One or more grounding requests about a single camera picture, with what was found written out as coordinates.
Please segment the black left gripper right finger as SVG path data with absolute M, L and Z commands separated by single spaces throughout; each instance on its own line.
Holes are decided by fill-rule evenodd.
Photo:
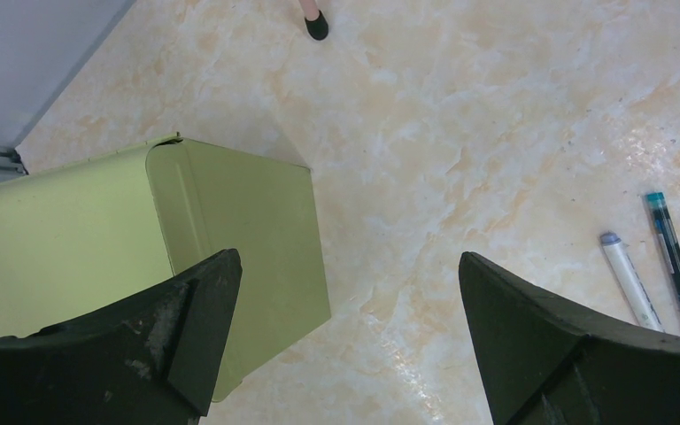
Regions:
M 617 320 L 485 257 L 462 303 L 497 424 L 680 424 L 680 336 Z

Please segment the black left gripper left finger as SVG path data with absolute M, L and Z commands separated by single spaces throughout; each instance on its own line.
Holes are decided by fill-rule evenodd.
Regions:
M 226 249 L 94 312 L 0 337 L 0 424 L 198 423 L 242 273 Z

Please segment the green metal drawer box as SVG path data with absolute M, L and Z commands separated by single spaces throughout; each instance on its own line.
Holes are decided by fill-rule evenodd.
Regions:
M 213 400 L 331 315 L 310 171 L 173 135 L 0 183 L 0 336 L 27 336 L 236 249 Z

